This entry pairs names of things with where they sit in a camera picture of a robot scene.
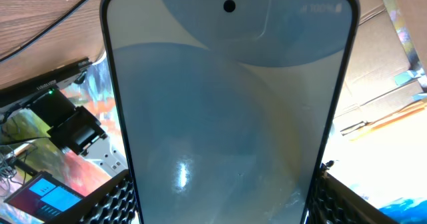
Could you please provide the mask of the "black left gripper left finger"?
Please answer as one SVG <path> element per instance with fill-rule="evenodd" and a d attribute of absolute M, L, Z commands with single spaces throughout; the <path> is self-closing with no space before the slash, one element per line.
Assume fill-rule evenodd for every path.
<path fill-rule="evenodd" d="M 136 215 L 135 189 L 126 169 L 46 224 L 130 224 Z"/>

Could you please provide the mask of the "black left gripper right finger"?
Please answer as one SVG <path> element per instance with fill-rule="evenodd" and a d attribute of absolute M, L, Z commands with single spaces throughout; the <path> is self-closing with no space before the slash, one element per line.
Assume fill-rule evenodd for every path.
<path fill-rule="evenodd" d="M 322 164 L 308 201 L 307 224 L 397 224 L 328 173 Z"/>

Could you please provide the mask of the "Galaxy S24+ smartphone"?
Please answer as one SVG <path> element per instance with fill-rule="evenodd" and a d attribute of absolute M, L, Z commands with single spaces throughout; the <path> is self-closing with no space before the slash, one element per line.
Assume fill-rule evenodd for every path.
<path fill-rule="evenodd" d="M 142 223 L 303 223 L 359 0 L 101 0 Z"/>

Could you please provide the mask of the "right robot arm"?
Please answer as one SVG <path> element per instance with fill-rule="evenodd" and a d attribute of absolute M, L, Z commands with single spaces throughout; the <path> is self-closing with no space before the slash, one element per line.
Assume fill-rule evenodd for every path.
<path fill-rule="evenodd" d="M 46 138 L 63 153 L 71 151 L 111 177 L 128 168 L 125 156 L 111 143 L 101 122 L 60 90 L 46 89 L 2 107 L 1 124 L 21 109 L 31 110 L 49 126 Z"/>

